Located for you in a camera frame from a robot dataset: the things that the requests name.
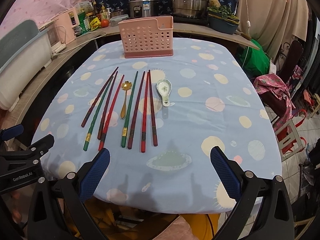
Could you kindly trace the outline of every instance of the utensil holder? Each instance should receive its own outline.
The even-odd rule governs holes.
[[[159,16],[119,22],[125,58],[173,55],[173,17]]]

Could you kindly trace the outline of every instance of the ceramic spoon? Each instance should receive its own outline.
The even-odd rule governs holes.
[[[161,79],[157,82],[157,90],[162,97],[162,105],[165,107],[170,105],[169,95],[171,92],[171,87],[171,82],[167,79]]]
[[[126,110],[126,103],[127,103],[127,93],[128,90],[131,89],[132,83],[129,81],[126,81],[124,83],[122,83],[121,87],[122,89],[125,91],[125,96],[124,96],[124,102],[123,102],[123,106],[122,106],[122,110],[120,113],[120,117],[121,119],[123,119],[125,117],[125,110]]]

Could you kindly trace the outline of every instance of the wooden countertop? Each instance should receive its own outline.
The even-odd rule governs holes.
[[[196,34],[201,36],[220,38],[220,39],[232,41],[244,46],[249,46],[254,49],[259,49],[251,41],[246,40],[240,35],[237,35],[237,34],[229,35],[225,33],[220,33],[205,26],[185,24],[185,23],[174,23],[173,31],[179,32],[179,33],[191,33],[191,34]],[[83,35],[75,39],[73,42],[69,43],[64,51],[73,49],[79,44],[89,41],[92,38],[96,38],[102,34],[105,34],[106,36],[120,34],[119,27],[109,26],[106,28],[99,29],[95,32]],[[12,110],[12,112],[8,112],[8,111],[6,112],[1,128],[2,129],[9,128],[11,126],[21,123],[26,112],[31,106],[32,102],[34,101],[38,93],[42,90],[44,85],[58,71],[58,69],[60,69],[63,66],[63,64],[65,64],[76,52],[78,52],[86,44],[87,43],[82,44],[81,46],[58,56],[56,59],[52,60],[52,62],[45,69],[41,70],[33,78],[33,80],[27,85],[27,87],[25,88],[25,91],[20,95],[20,100],[18,101],[17,105]],[[13,140],[10,140],[9,142],[7,142],[8,147],[11,147],[12,143],[13,143]]]

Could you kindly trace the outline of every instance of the metal screw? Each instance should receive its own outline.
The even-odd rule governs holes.
[[[45,181],[45,178],[44,178],[44,177],[41,177],[41,178],[38,179],[38,182],[39,182],[39,183],[44,183],[44,181]]]
[[[253,173],[251,171],[246,171],[245,172],[246,177],[248,178],[253,178]]]
[[[70,172],[70,173],[68,173],[67,178],[73,179],[75,176],[76,176],[76,174],[74,172]]]
[[[282,177],[279,176],[279,175],[276,176],[276,180],[279,181],[279,182],[283,181]]]

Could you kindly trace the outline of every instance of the light blue tablecloth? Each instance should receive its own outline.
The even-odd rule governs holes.
[[[182,38],[173,39],[173,48],[172,57],[124,59],[122,43],[117,41],[102,46],[86,60],[52,101],[33,139],[35,142],[48,133],[54,135],[54,146],[41,158],[48,175],[62,178],[97,154],[104,103],[86,152],[83,145],[96,107],[85,128],[80,124],[117,66],[113,95],[122,74],[124,80],[133,82],[139,71],[131,117],[142,73],[151,70],[159,146],[152,144],[148,115],[147,150],[140,152],[142,113],[138,111],[133,148],[121,148],[121,90],[105,143],[111,162],[95,191],[97,198],[154,212],[231,210],[235,201],[228,198],[208,157],[216,145],[244,171],[268,179],[281,174],[280,154],[268,115],[229,51],[212,42]],[[172,83],[168,108],[162,107],[156,93],[155,84],[163,78]]]

